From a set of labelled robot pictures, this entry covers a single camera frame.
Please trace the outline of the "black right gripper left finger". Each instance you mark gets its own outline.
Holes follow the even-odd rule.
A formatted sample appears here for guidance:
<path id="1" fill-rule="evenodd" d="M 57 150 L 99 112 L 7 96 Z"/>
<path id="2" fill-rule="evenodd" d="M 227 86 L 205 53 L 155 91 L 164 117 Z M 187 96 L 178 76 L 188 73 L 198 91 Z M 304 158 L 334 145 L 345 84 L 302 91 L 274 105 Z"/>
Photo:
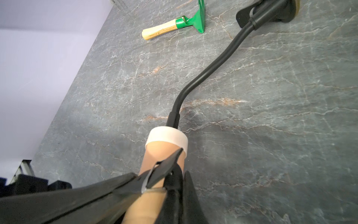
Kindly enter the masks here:
<path id="1" fill-rule="evenodd" d="M 115 190 L 136 177 L 129 173 L 76 189 L 1 197 L 1 223 L 116 224 L 136 198 Z"/>

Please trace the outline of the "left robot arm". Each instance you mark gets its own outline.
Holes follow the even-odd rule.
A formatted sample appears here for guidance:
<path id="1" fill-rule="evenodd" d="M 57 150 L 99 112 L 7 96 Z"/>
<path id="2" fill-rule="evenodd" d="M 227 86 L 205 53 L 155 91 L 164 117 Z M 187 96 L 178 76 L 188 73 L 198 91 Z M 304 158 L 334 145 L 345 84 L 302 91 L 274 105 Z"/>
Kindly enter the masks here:
<path id="1" fill-rule="evenodd" d="M 9 184 L 6 178 L 1 178 L 1 197 L 72 189 L 68 182 L 58 180 L 49 184 L 47 179 L 36 177 L 30 163 L 23 160 Z"/>

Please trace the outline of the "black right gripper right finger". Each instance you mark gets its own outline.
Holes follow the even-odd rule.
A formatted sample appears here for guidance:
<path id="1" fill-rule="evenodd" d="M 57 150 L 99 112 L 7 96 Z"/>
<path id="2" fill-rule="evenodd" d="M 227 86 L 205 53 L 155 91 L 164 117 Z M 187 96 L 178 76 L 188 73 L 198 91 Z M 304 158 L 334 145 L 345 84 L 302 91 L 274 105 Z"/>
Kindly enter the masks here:
<path id="1" fill-rule="evenodd" d="M 175 170 L 164 182 L 167 194 L 156 224 L 207 224 L 189 172 Z"/>

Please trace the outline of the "black gooseneck suction mount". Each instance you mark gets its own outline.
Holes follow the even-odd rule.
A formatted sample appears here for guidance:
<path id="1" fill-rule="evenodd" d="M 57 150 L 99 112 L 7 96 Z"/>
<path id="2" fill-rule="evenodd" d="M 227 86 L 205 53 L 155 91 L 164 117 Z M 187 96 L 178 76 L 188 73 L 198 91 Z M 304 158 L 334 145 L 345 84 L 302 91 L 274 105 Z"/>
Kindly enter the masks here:
<path id="1" fill-rule="evenodd" d="M 169 113 L 166 126 L 178 128 L 180 109 L 185 98 L 222 66 L 251 32 L 272 21 L 288 23 L 297 16 L 299 8 L 299 0 L 265 0 L 253 1 L 250 5 L 239 10 L 236 13 L 236 20 L 241 30 L 230 45 L 179 93 L 173 104 L 172 111 Z"/>

